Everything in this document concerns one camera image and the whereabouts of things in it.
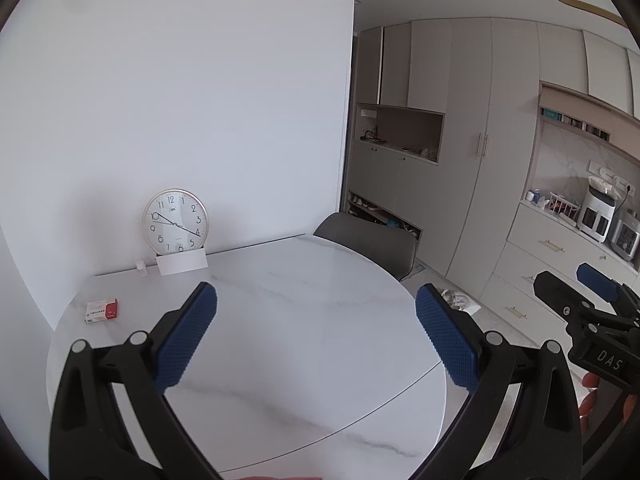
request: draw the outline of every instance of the clock face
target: clock face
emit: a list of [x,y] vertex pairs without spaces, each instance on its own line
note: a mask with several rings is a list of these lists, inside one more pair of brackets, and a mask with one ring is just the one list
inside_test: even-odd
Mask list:
[[204,247],[209,223],[200,200],[187,191],[169,189],[146,206],[142,229],[157,254],[172,254]]

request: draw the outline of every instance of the blue textured pad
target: blue textured pad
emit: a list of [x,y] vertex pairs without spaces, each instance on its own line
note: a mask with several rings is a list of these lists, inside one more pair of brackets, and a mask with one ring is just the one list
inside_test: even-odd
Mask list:
[[599,270],[589,264],[581,264],[575,273],[578,281],[588,286],[604,301],[612,303],[618,299],[618,286]]
[[422,286],[415,298],[415,313],[453,382],[473,393],[479,381],[478,354],[445,310],[450,307],[443,303]]
[[182,378],[191,357],[200,344],[218,307],[218,296],[213,285],[207,283],[198,294],[172,332],[164,341],[156,358],[156,390],[160,394]]

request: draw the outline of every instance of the drawer handle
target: drawer handle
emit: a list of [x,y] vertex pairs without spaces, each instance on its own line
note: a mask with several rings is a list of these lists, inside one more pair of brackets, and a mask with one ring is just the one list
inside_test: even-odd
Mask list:
[[521,313],[517,308],[512,306],[511,308],[505,307],[509,312],[511,312],[514,316],[519,317],[520,319],[527,319],[527,314]]
[[553,243],[551,240],[545,240],[542,243],[545,244],[547,247],[552,248],[553,250],[555,250],[558,253],[564,253],[564,249],[562,247],[560,247],[559,245],[556,245],[555,243]]

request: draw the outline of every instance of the tiled floor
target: tiled floor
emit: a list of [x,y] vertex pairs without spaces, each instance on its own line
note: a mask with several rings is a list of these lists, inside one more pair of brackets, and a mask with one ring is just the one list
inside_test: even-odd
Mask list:
[[[457,288],[451,282],[448,282],[445,278],[440,276],[429,267],[402,282],[402,284],[406,287],[406,289],[411,293],[413,297],[415,297],[418,289],[425,283],[433,283],[433,285],[435,285],[436,288],[439,289]],[[487,307],[482,306],[480,310],[473,314],[473,319],[484,332],[487,332],[488,330],[495,330],[496,332],[500,332],[511,344],[519,346],[536,346],[536,344],[528,339],[523,333],[519,332],[513,326],[509,325]],[[584,396],[588,393],[588,390],[580,384],[580,379],[577,376],[572,374],[572,378],[574,379],[576,397],[578,399],[578,403],[580,403],[582,398],[584,398]],[[447,374],[447,404],[445,406],[442,433],[444,433],[444,431],[449,427],[449,425],[455,418],[456,413],[460,410],[460,407],[462,407],[462,404],[466,399],[466,394],[466,389],[461,388],[460,386],[456,386]],[[502,434],[507,427],[507,423],[511,416],[511,412],[513,411],[513,406],[515,404],[517,395],[518,385],[512,384],[507,390],[507,394],[502,404],[502,408],[500,409],[500,413],[496,418],[494,427],[491,430],[491,433],[489,434],[484,447],[478,455],[478,458],[476,459],[476,465],[484,463],[493,457],[494,452],[497,449],[498,444],[500,443]]]

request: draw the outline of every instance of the white round table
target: white round table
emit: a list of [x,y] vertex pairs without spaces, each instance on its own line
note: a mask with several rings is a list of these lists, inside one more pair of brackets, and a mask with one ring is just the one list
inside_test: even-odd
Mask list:
[[[207,281],[218,312],[166,398],[217,471],[349,480],[371,468],[366,478],[408,478],[439,437],[446,382],[404,287],[310,235],[207,258],[208,269],[172,276],[151,267],[144,278],[88,279],[51,341],[50,406],[73,341],[97,348],[150,331]],[[85,323],[87,301],[107,298],[118,300],[117,319]],[[127,422],[130,406],[121,409]],[[130,431],[140,450],[144,439]]]

